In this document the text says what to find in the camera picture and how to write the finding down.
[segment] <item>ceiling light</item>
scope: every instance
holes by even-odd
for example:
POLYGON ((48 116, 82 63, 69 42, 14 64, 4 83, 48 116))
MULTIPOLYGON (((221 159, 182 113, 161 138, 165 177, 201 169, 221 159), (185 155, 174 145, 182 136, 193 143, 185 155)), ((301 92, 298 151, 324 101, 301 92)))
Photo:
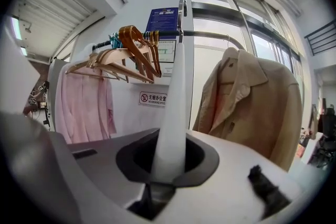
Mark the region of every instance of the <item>ceiling light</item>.
POLYGON ((14 30, 14 33, 15 33, 15 37, 19 40, 22 40, 21 33, 20 33, 19 20, 12 17, 12 25, 13 25, 13 30, 14 30))
POLYGON ((22 51, 22 54, 23 54, 24 56, 27 56, 26 48, 21 47, 21 51, 22 51))

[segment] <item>corrugated ceiling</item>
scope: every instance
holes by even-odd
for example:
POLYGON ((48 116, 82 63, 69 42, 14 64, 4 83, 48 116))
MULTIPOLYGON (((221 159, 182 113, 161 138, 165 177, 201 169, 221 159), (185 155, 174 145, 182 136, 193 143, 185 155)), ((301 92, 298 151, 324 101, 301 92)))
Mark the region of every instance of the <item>corrugated ceiling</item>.
POLYGON ((66 37, 95 10, 80 0, 18 0, 23 46, 32 54, 51 57, 66 37), (31 33, 25 31, 30 27, 31 33))

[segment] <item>white pole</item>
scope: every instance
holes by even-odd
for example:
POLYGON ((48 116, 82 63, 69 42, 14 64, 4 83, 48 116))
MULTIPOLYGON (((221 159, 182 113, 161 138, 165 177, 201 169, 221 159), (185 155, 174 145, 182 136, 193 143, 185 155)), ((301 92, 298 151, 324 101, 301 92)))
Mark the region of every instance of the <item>white pole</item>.
POLYGON ((163 124, 156 145, 151 179, 171 183, 184 173, 185 164, 185 63, 184 45, 176 46, 163 124))

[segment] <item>beige jacket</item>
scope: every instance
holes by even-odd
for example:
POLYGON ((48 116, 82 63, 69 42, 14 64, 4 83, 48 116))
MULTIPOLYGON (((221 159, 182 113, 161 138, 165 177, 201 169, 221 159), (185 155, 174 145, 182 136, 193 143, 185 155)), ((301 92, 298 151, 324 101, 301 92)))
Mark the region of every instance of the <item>beige jacket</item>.
POLYGON ((237 77, 213 122, 217 76, 229 57, 225 52, 204 84, 193 130, 248 146, 288 170, 301 129, 298 83, 286 66, 240 50, 237 77))

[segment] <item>metal hook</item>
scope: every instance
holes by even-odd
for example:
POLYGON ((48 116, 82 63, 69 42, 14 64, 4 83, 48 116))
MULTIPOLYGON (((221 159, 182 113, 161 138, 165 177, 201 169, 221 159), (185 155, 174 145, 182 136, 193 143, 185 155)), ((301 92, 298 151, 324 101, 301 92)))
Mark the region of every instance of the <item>metal hook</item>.
POLYGON ((184 17, 187 16, 187 0, 180 0, 178 4, 179 15, 177 17, 177 30, 179 32, 178 41, 183 42, 183 29, 182 29, 182 14, 184 17))

